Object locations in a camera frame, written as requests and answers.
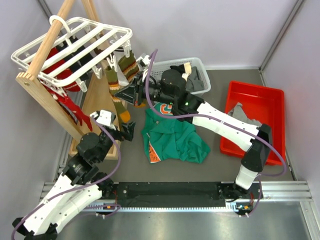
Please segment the olive orange striped sock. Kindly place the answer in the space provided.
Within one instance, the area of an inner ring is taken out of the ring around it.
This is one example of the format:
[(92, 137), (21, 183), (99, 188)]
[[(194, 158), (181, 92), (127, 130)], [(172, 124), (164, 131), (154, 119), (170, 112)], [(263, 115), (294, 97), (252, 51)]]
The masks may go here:
[(117, 72), (114, 68), (107, 66), (105, 68), (105, 75), (108, 81), (109, 92), (117, 113), (118, 121), (119, 123), (128, 123), (131, 119), (131, 115), (124, 107), (121, 99), (115, 96), (115, 94), (120, 90)]

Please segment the grey sock with white stripes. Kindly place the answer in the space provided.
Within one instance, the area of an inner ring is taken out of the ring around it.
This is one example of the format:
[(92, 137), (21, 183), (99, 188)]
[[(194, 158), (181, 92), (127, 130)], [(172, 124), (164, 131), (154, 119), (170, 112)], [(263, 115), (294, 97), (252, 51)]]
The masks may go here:
[(238, 102), (227, 114), (229, 116), (231, 116), (239, 121), (245, 122), (247, 124), (253, 123), (253, 121), (251, 119), (249, 119), (247, 117), (247, 115), (245, 114), (245, 112), (243, 110), (243, 105), (240, 102)]

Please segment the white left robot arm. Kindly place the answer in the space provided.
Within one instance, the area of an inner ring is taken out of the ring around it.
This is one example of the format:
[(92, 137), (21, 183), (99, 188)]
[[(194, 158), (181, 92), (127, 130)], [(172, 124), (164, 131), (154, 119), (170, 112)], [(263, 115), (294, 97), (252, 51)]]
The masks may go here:
[(53, 187), (24, 217), (16, 218), (13, 233), (20, 233), (26, 240), (55, 240), (63, 228), (91, 203), (109, 198), (114, 191), (112, 174), (100, 172), (98, 164), (105, 160), (117, 141), (132, 141), (136, 123), (114, 125), (115, 115), (101, 110), (91, 115), (100, 128), (100, 134), (84, 134), (77, 153), (69, 160)]

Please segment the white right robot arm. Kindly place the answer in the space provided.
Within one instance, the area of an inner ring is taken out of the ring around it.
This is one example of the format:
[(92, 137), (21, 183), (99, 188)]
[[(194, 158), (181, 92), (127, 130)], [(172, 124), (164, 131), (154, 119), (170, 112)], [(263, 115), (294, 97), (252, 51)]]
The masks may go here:
[(232, 190), (239, 198), (252, 191), (252, 184), (262, 172), (273, 143), (272, 129), (267, 124), (252, 125), (223, 113), (201, 97), (187, 91), (187, 75), (169, 69), (156, 81), (146, 72), (137, 74), (132, 82), (115, 93), (134, 106), (145, 100), (171, 105), (171, 114), (178, 120), (208, 129), (233, 142), (244, 151)]

